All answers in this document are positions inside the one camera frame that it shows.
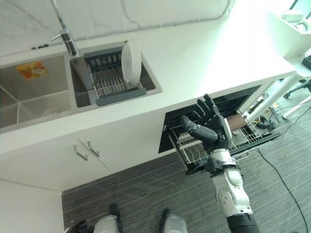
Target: dishwasher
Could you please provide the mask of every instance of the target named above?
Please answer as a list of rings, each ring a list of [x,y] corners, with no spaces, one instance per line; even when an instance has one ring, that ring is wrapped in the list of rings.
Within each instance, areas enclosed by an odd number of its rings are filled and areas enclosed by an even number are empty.
[[[239,108],[259,87],[260,86],[255,86],[214,98],[213,100],[224,118],[237,113],[242,114]],[[202,142],[185,132],[181,124],[180,117],[186,115],[188,118],[191,118],[190,115],[193,110],[195,110],[195,105],[190,105],[165,114],[158,151],[162,153],[171,149],[176,149],[177,155],[186,170],[186,175],[202,170],[204,168],[204,163],[206,163],[209,158],[209,155],[203,149]],[[229,150],[230,155],[233,156],[249,150],[255,146],[273,140],[278,136],[280,136],[280,133],[260,133],[252,122],[247,121],[245,126],[238,129],[237,135],[232,135],[232,147]]]

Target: white cabinet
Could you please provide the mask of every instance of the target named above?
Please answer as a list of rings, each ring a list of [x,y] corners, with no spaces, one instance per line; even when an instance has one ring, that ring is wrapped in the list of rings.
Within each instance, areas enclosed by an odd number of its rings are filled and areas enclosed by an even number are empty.
[[[158,158],[163,113],[149,112],[77,133],[112,173]]]
[[[73,149],[87,155],[85,161]],[[75,138],[62,137],[0,161],[0,179],[64,191],[109,174]]]

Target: wire rack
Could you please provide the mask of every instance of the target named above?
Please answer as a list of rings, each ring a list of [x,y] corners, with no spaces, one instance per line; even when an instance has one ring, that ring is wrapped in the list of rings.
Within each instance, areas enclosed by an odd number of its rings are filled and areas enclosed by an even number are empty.
[[[87,66],[97,99],[143,88],[140,82],[134,87],[125,81],[121,54],[105,54],[88,59]]]
[[[239,134],[232,136],[231,150],[263,138],[251,122],[247,121],[247,119],[246,122],[245,126],[238,129]],[[198,164],[209,157],[203,148],[202,142],[193,138],[189,133],[185,133],[182,126],[170,128],[170,132],[175,140],[174,146],[177,147],[176,150],[180,153],[179,156],[185,164]]]

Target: black robot arm segment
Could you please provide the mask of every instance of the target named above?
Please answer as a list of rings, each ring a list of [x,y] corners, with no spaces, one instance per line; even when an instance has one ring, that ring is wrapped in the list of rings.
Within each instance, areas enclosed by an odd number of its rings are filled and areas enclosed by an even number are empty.
[[[188,117],[182,116],[181,123],[183,124],[185,130],[194,138],[200,141],[210,141],[215,142],[218,140],[218,135],[214,130],[206,128],[201,125],[197,125],[190,121]]]

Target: sticker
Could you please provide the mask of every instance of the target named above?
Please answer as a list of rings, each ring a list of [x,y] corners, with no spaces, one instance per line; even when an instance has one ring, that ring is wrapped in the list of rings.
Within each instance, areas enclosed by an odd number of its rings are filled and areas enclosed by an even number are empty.
[[[31,62],[17,66],[18,72],[26,79],[31,80],[49,75],[41,62]]]

